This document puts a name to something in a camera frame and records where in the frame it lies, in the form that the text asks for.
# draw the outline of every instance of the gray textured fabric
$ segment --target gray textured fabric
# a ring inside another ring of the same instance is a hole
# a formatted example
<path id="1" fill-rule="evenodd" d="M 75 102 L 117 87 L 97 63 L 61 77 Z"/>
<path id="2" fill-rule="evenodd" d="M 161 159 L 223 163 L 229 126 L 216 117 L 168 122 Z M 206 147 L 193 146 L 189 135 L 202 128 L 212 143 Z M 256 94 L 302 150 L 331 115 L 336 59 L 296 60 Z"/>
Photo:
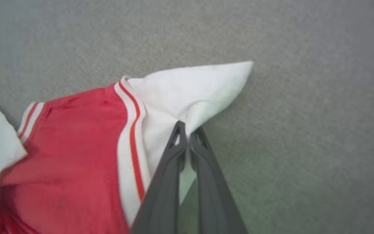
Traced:
<path id="1" fill-rule="evenodd" d="M 0 109 L 252 59 L 205 125 L 250 233 L 374 233 L 373 0 L 0 0 Z M 194 233 L 195 195 L 180 230 Z"/>

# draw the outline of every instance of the gray tabletop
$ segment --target gray tabletop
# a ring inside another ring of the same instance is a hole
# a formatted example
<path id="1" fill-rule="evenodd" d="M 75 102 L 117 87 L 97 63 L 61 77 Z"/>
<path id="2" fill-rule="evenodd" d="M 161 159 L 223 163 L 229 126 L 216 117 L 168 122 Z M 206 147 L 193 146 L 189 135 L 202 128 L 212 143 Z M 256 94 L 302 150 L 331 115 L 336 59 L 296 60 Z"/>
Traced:
<path id="1" fill-rule="evenodd" d="M 0 0 L 14 126 L 124 74 L 243 60 L 245 89 L 205 130 L 249 232 L 374 233 L 373 0 Z"/>

